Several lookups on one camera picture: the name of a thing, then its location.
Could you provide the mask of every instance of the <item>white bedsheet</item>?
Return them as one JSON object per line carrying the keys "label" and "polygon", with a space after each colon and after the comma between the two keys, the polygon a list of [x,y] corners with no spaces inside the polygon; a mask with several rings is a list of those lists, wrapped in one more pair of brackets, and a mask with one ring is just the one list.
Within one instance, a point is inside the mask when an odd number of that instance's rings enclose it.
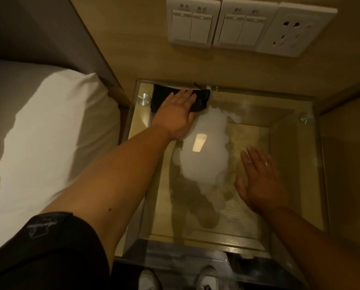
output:
{"label": "white bedsheet", "polygon": [[0,246],[117,145],[119,123],[96,74],[0,61]]}

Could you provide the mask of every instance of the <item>wall socket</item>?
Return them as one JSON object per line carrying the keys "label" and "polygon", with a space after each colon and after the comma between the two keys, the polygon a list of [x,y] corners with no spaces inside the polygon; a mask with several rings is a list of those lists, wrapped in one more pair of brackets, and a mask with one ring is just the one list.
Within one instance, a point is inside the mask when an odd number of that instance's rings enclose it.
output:
{"label": "wall socket", "polygon": [[298,57],[337,14],[337,9],[280,3],[257,52]]}

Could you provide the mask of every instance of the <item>foot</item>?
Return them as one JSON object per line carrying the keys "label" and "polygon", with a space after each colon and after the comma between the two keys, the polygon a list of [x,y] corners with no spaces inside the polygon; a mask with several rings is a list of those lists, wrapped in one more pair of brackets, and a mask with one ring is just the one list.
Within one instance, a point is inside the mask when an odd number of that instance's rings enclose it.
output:
{"label": "foot", "polygon": [[196,283],[196,290],[219,290],[219,280],[214,267],[207,266],[199,274]]}
{"label": "foot", "polygon": [[138,279],[138,290],[161,290],[161,284],[152,271],[145,269]]}

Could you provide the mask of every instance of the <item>forearm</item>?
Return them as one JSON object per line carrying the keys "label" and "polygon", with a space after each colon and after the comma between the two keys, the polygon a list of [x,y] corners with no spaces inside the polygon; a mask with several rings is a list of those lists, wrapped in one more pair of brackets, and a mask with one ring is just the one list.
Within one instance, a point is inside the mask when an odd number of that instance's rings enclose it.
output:
{"label": "forearm", "polygon": [[171,138],[151,127],[96,159],[43,212],[70,211],[97,232],[111,265],[115,247],[143,199]]}
{"label": "forearm", "polygon": [[360,289],[360,261],[324,232],[291,209],[277,209],[264,217],[297,262],[311,288]]}

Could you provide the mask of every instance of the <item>wooden wall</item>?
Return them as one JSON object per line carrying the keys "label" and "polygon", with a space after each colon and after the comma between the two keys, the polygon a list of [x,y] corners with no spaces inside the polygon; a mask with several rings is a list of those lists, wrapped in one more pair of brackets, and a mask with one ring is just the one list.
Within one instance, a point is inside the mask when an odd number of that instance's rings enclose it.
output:
{"label": "wooden wall", "polygon": [[330,233],[360,254],[360,98],[320,117]]}
{"label": "wooden wall", "polygon": [[129,98],[137,78],[319,98],[360,82],[360,0],[260,0],[339,9],[298,58],[172,45],[166,0],[71,1]]}

